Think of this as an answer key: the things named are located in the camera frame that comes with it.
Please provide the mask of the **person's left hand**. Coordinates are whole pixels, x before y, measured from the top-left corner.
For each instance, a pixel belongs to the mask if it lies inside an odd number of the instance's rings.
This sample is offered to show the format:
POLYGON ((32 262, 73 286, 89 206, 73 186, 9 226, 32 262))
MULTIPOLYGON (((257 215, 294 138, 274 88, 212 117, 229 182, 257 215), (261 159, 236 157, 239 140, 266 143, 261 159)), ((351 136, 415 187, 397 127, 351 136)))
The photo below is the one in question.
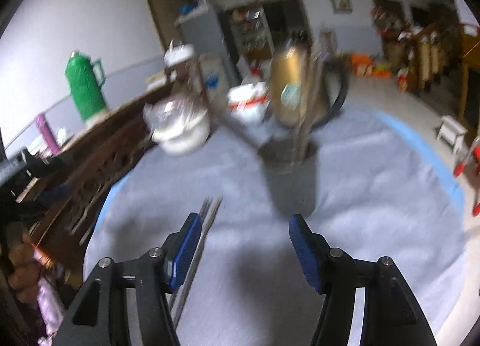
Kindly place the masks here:
POLYGON ((34 253, 31 237, 24 231, 20 241, 13 245, 8 254, 14 268, 8 277, 8 283, 17 300, 23 304, 35 302, 40 291, 41 266, 34 258, 34 253))

